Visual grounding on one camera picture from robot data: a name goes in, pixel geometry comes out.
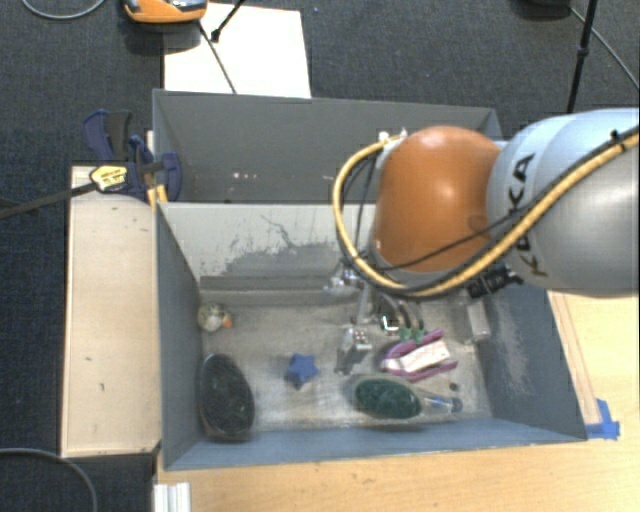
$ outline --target wooden board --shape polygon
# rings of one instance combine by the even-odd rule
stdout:
[[[73,185],[90,168],[74,168]],[[151,208],[92,192],[71,201],[60,451],[150,452],[160,440]]]

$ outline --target blue object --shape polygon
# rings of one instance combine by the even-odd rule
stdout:
[[[313,356],[293,354],[284,380],[292,382],[296,389],[300,389],[305,382],[320,373],[313,364],[313,359]]]
[[[127,151],[127,127],[131,113],[127,111],[108,112],[96,110],[82,122],[82,137],[95,152],[100,163],[123,162],[127,167],[127,185],[113,191],[147,200],[149,186],[144,174],[153,173],[156,185],[164,185],[169,201],[176,201],[182,188],[182,166],[175,151],[164,153],[161,162],[154,163],[151,150],[139,135],[128,139],[133,152],[133,160]]]
[[[127,159],[127,128],[131,113],[96,110],[82,122],[82,137],[100,163]]]
[[[600,409],[602,423],[585,425],[589,439],[613,439],[617,441],[620,436],[620,422],[611,420],[609,406],[605,400],[596,398],[596,402],[598,403],[598,409]]]

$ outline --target yellow clamp label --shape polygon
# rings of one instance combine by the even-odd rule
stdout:
[[[102,165],[91,171],[89,178],[100,192],[119,192],[127,186],[127,168],[117,165]]]

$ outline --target bin floor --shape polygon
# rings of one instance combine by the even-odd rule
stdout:
[[[207,292],[201,292],[207,300]],[[203,332],[203,356],[231,356],[254,393],[256,431],[384,426],[488,417],[491,415],[476,348],[462,342],[459,320],[447,301],[422,305],[429,330],[444,329],[444,337],[458,367],[414,384],[420,389],[457,396],[463,411],[454,416],[427,410],[409,421],[373,418],[356,409],[352,399],[354,378],[379,373],[385,350],[398,341],[376,324],[367,329],[373,350],[349,376],[335,373],[337,348],[357,304],[322,306],[239,306],[231,309],[233,327],[213,334]],[[284,379],[294,353],[313,355],[319,374],[297,390]]]

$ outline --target dark carpet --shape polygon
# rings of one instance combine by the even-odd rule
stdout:
[[[68,13],[92,0],[31,3]],[[584,14],[586,3],[573,5]],[[507,136],[565,110],[582,30],[574,16],[525,17],[517,0],[247,5],[302,12],[314,96],[493,107]],[[69,22],[38,18],[19,0],[3,9],[0,197],[22,202],[64,189],[71,165],[92,158],[80,136],[90,112],[128,109],[132,132],[151,128],[162,42],[130,23],[117,0]],[[638,26],[637,0],[600,2],[594,27],[636,77]],[[592,39],[576,110],[637,105],[637,90]],[[0,448],[57,449],[65,253],[63,204],[0,221]],[[149,510],[150,457],[78,462],[101,511]],[[89,510],[86,493],[65,467],[0,456],[0,510]]]

